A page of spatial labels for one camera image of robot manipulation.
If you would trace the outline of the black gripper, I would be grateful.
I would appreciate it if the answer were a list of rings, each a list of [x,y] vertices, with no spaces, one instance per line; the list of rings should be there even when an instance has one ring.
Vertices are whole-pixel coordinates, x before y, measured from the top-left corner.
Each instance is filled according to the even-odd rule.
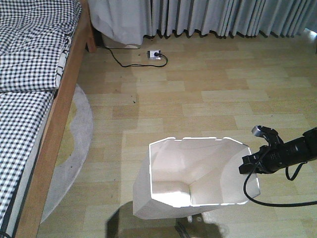
[[[262,146],[260,152],[242,157],[243,164],[239,167],[239,173],[248,175],[250,173],[273,174],[287,167],[285,160],[285,144],[277,144],[276,147]],[[255,163],[262,159],[258,167]]]

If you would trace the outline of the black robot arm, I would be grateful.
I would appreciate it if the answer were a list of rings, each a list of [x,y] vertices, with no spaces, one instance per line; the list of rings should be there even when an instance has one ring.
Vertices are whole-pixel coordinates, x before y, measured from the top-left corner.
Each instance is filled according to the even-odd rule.
[[[302,137],[283,142],[278,132],[272,128],[256,125],[252,129],[254,136],[262,137],[268,145],[260,147],[257,153],[242,157],[243,164],[239,167],[241,174],[250,172],[258,174],[273,174],[274,172],[301,162],[317,158],[317,129],[313,128],[303,133]],[[255,171],[253,168],[261,160]]]

